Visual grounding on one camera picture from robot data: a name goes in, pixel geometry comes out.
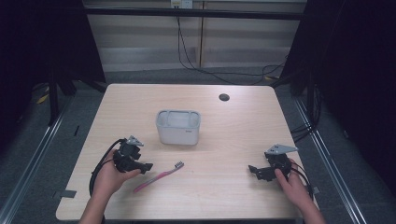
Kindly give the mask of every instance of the dark floor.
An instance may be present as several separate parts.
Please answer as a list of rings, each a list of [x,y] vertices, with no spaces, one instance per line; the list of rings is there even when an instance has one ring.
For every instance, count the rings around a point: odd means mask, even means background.
[[[217,68],[211,69],[211,71],[261,73],[260,68]],[[260,80],[260,77],[257,76],[221,75],[221,77],[231,80],[233,84],[252,84]],[[185,69],[112,73],[106,74],[106,79],[107,84],[115,82],[230,84],[212,75],[197,74]],[[267,85],[271,82],[271,80],[264,79],[258,84]],[[78,87],[77,94],[70,99],[70,105],[65,108],[62,123],[52,139],[43,161],[38,166],[29,188],[23,195],[17,212],[12,215],[12,223],[62,223],[55,217],[59,200],[53,199],[52,196],[56,190],[65,189],[103,97],[102,93],[84,84],[76,83],[76,85]],[[42,136],[48,129],[49,102],[46,101],[41,105],[35,103],[42,91],[33,92],[29,109],[18,125],[18,137],[12,140],[7,153],[3,158],[0,158],[0,169],[2,170],[0,174],[0,206],[4,206],[7,202],[7,198],[13,192],[24,169],[35,154]],[[297,110],[295,99],[290,96],[289,86],[276,88],[276,95],[290,129],[293,130],[301,126],[304,122]],[[61,95],[60,102],[61,105],[67,105],[68,98]],[[326,106],[323,106],[318,130],[351,195],[358,203],[366,223],[396,223],[395,198],[376,172],[367,165],[356,146],[344,137],[342,127],[338,125],[336,118],[327,111]],[[343,202],[343,197],[340,196],[339,190],[334,185],[311,137],[308,135],[296,143],[296,146],[300,149],[300,156],[313,186],[320,190],[316,198],[328,223],[354,223],[346,209],[345,202]],[[264,223],[263,220],[243,222]],[[265,223],[290,223],[290,221],[268,220]]]

